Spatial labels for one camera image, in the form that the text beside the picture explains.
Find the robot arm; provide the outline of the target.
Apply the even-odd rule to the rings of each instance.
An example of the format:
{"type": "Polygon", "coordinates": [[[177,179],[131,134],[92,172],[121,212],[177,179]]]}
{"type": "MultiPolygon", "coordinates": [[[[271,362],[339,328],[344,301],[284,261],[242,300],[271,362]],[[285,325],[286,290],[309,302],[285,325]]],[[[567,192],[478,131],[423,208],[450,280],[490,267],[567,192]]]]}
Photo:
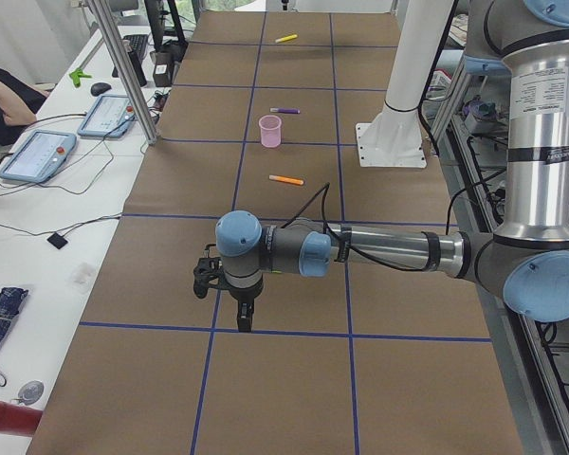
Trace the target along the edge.
{"type": "Polygon", "coordinates": [[[475,282],[538,322],[569,319],[569,1],[473,1],[463,61],[509,73],[504,218],[491,234],[404,232],[295,215],[264,225],[236,210],[216,224],[217,256],[194,271],[194,292],[225,290],[237,326],[252,326],[267,272],[325,275],[333,262],[439,271],[475,282]]]}

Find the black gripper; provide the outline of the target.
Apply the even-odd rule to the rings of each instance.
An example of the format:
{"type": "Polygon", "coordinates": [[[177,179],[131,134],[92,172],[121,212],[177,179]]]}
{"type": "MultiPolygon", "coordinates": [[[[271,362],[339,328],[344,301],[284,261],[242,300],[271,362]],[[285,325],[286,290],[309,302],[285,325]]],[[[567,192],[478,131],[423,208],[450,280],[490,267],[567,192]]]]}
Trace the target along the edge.
{"type": "Polygon", "coordinates": [[[226,275],[226,283],[230,294],[238,301],[237,328],[238,331],[251,332],[254,314],[254,299],[261,295],[264,288],[262,273],[246,277],[226,275]]]}

